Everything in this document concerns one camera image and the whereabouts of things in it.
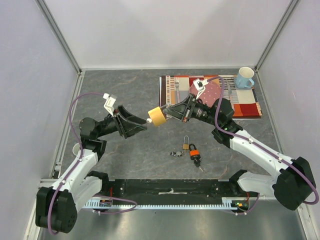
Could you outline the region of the large brass padlock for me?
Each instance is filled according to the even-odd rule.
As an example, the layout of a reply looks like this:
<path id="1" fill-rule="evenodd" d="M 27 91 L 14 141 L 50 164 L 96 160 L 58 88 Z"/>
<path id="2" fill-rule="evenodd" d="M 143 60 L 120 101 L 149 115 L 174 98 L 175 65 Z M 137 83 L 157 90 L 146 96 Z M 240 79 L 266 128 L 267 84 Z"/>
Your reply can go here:
<path id="1" fill-rule="evenodd" d="M 154 124 L 156 127 L 167 122 L 162 109 L 159 106 L 148 111 L 148 115 L 149 118 L 152 119 L 152 124 Z"/>

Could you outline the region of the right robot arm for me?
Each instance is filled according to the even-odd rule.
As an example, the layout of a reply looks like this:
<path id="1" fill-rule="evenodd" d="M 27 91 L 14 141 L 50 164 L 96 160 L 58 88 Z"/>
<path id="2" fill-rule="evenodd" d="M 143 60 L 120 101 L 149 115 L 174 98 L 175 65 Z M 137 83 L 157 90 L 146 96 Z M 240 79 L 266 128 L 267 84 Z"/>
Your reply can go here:
<path id="1" fill-rule="evenodd" d="M 273 196 L 289 210 L 301 204 L 315 205 L 320 196 L 310 163 L 303 157 L 296 159 L 284 155 L 252 137 L 233 120 L 234 110 L 228 99 L 220 97 L 209 107 L 196 100 L 195 95 L 164 108 L 163 113 L 184 123 L 190 119 L 214 126 L 214 139 L 229 149 L 239 152 L 258 164 L 268 175 L 240 170 L 229 191 L 235 197 L 245 192 Z"/>

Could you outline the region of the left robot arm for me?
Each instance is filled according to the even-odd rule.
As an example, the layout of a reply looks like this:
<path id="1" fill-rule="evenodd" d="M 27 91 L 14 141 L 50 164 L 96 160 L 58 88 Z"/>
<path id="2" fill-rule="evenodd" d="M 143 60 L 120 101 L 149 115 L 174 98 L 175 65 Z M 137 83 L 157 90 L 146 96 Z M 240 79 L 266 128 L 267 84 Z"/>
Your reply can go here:
<path id="1" fill-rule="evenodd" d="M 100 138 L 118 132 L 127 139 L 146 130 L 147 121 L 119 105 L 101 121 L 85 117 L 79 129 L 74 161 L 51 186 L 40 187 L 36 194 L 35 224 L 52 235 L 69 233 L 82 207 L 94 195 L 104 197 L 110 191 L 108 175 L 92 170 L 105 153 L 107 142 Z"/>

